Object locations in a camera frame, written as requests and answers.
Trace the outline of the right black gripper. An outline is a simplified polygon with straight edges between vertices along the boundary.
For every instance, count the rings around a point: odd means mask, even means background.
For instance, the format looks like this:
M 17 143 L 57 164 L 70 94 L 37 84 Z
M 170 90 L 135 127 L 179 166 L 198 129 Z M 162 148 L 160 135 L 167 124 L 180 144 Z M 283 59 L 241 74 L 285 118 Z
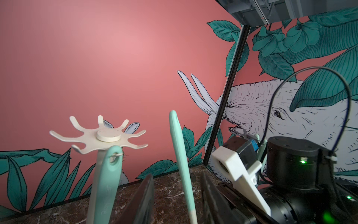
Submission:
M 219 192 L 228 201 L 230 208 L 246 219 L 245 224 L 284 224 L 285 223 L 285 200 L 283 195 L 272 187 L 262 188 L 259 193 L 268 203 L 271 215 L 266 214 L 250 202 L 232 186 L 221 183 L 217 186 Z

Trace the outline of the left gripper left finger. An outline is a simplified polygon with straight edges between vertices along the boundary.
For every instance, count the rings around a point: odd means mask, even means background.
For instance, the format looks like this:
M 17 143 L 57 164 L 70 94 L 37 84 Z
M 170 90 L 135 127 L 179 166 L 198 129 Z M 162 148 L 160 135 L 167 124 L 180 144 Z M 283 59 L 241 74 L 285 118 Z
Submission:
M 148 174 L 136 192 L 118 193 L 113 212 L 114 224 L 150 224 L 153 221 L 154 179 Z

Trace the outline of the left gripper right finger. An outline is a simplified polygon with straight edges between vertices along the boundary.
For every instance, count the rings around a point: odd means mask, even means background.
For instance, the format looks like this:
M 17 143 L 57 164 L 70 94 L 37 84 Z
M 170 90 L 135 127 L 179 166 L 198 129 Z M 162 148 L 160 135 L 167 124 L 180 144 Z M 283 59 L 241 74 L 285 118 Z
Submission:
M 231 208 L 206 173 L 200 176 L 203 216 L 205 224 L 256 224 L 256 218 Z

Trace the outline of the beige skimmer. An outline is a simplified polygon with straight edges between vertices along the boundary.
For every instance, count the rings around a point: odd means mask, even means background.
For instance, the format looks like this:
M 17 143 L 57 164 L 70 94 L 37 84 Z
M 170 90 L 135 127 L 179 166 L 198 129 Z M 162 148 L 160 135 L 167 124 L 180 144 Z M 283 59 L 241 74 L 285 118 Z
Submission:
M 190 224 L 198 224 L 184 138 L 177 113 L 174 110 L 170 111 L 169 113 L 169 123 L 173 148 L 179 168 Z
M 119 146 L 112 146 L 108 150 L 98 152 L 87 224 L 109 223 L 122 173 L 122 163 L 123 151 Z

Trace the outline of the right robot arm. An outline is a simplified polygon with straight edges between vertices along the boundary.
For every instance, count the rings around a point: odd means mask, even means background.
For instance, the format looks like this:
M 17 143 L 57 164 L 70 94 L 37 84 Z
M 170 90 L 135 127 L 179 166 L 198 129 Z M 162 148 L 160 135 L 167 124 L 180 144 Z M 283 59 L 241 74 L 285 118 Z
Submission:
M 233 137 L 212 153 L 241 223 L 355 224 L 358 198 L 333 180 L 335 154 L 308 140 Z

